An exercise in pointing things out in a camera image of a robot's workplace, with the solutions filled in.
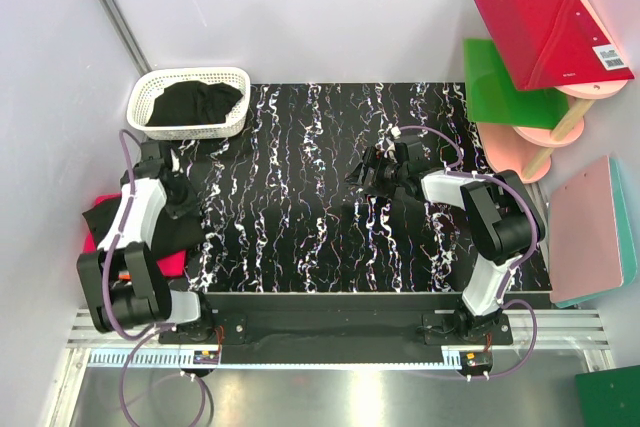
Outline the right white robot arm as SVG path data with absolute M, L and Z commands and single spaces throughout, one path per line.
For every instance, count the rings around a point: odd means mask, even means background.
M 545 237 L 540 214 L 515 171 L 488 175 L 459 171 L 456 164 L 436 168 L 424 157 L 418 136 L 397 129 L 394 137 L 387 151 L 366 148 L 345 182 L 387 199 L 401 188 L 419 202 L 465 211 L 478 256 L 460 307 L 436 332 L 465 341 L 485 337 L 499 323 L 515 271 Z

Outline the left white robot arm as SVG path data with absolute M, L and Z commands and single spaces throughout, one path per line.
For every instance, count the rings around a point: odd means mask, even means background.
M 171 290 L 152 255 L 160 216 L 193 217 L 198 199 L 169 143 L 146 141 L 137 163 L 125 160 L 114 219 L 96 250 L 81 254 L 76 267 L 96 330 L 133 341 L 157 324 L 201 317 L 198 297 Z

